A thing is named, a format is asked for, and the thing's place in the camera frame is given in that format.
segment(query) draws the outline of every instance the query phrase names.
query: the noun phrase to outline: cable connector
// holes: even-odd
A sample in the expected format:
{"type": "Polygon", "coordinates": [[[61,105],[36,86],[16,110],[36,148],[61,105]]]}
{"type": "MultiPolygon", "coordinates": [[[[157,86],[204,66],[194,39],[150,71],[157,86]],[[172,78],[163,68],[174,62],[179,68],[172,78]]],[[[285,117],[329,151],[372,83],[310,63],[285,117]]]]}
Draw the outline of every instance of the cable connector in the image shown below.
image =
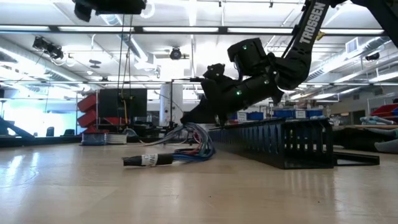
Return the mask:
{"type": "Polygon", "coordinates": [[[173,154],[148,154],[133,157],[123,157],[123,166],[159,166],[173,163],[173,154]]]}

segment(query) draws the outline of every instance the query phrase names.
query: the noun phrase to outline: security camera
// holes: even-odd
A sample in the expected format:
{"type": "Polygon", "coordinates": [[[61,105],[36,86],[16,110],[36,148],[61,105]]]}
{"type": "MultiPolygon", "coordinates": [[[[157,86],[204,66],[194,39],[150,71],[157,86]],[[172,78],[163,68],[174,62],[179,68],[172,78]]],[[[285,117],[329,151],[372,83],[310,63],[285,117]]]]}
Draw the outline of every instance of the security camera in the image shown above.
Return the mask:
{"type": "Polygon", "coordinates": [[[170,58],[172,60],[179,60],[181,58],[182,54],[180,51],[180,48],[174,47],[172,52],[170,53],[170,58]]]}

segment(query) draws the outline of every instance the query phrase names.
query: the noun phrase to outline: laminate floor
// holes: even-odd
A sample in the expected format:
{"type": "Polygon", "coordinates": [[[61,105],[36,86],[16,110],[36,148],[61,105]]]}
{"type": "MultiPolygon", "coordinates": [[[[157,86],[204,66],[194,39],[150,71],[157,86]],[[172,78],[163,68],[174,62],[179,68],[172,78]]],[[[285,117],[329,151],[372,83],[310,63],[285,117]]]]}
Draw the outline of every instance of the laminate floor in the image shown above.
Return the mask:
{"type": "Polygon", "coordinates": [[[280,170],[226,152],[153,168],[121,161],[174,148],[0,149],[0,223],[398,223],[398,156],[325,170],[280,170]]]}

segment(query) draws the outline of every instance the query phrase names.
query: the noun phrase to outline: fluorescent light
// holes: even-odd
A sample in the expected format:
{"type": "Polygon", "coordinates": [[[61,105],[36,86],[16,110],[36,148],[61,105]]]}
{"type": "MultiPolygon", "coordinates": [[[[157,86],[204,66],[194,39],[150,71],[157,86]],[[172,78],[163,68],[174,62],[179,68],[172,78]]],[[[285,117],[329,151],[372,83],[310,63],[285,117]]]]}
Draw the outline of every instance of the fluorescent light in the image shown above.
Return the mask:
{"type": "Polygon", "coordinates": [[[352,89],[349,89],[349,90],[342,91],[340,94],[351,93],[352,91],[355,91],[355,90],[358,90],[358,89],[359,89],[359,87],[357,87],[357,88],[352,88],[352,89]]]}
{"type": "Polygon", "coordinates": [[[323,86],[323,85],[329,85],[329,83],[302,83],[302,85],[323,86]]]}
{"type": "Polygon", "coordinates": [[[253,34],[290,34],[291,28],[228,28],[228,32],[253,34]]]}
{"type": "Polygon", "coordinates": [[[60,31],[66,32],[134,32],[134,28],[120,26],[60,26],[60,31]]]}
{"type": "Polygon", "coordinates": [[[299,99],[299,98],[306,97],[308,95],[310,95],[310,94],[296,94],[296,95],[291,96],[290,100],[296,100],[296,99],[299,99]]]}
{"type": "Polygon", "coordinates": [[[326,35],[328,34],[352,34],[352,35],[381,35],[383,29],[321,29],[326,35]]]}
{"type": "Polygon", "coordinates": [[[313,99],[314,100],[320,100],[320,99],[325,99],[325,98],[328,98],[328,97],[331,97],[331,96],[334,96],[334,95],[336,95],[336,93],[324,93],[324,94],[319,94],[317,96],[314,96],[313,99]]]}
{"type": "Polygon", "coordinates": [[[381,81],[389,80],[391,78],[396,78],[396,77],[398,77],[398,72],[392,72],[392,73],[385,74],[385,75],[379,75],[376,78],[372,78],[371,80],[369,80],[369,82],[381,82],[381,81]]]}
{"type": "Polygon", "coordinates": [[[218,32],[217,27],[144,27],[144,32],[218,32]]]}
{"type": "Polygon", "coordinates": [[[317,100],[318,103],[339,103],[338,100],[317,100]]]}
{"type": "Polygon", "coordinates": [[[352,85],[352,86],[366,86],[369,83],[335,83],[335,85],[352,85]]]}
{"type": "Polygon", "coordinates": [[[377,83],[379,86],[398,86],[398,83],[377,83]]]}
{"type": "Polygon", "coordinates": [[[49,31],[50,28],[48,26],[8,26],[1,25],[0,30],[34,30],[34,31],[49,31]]]}

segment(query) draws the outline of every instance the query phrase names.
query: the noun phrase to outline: black robotic arm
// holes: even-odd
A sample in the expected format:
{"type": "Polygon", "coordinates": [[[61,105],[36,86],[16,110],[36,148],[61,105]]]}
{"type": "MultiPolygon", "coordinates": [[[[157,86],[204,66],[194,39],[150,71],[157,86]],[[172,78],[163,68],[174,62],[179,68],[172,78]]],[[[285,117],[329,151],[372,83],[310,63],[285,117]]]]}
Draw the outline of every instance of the black robotic arm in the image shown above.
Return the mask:
{"type": "MultiPolygon", "coordinates": [[[[146,0],[72,0],[75,14],[89,21],[91,10],[96,14],[140,14],[146,0]]],[[[206,98],[186,114],[182,123],[214,123],[215,116],[223,124],[227,114],[245,109],[271,97],[279,103],[283,90],[293,90],[304,82],[310,72],[312,49],[328,8],[346,0],[306,0],[303,16],[293,30],[293,37],[281,57],[266,54],[259,38],[232,45],[228,57],[234,62],[238,80],[224,76],[224,65],[208,67],[201,82],[206,98]]],[[[398,46],[398,0],[351,0],[369,9],[393,43],[398,46]]]]}

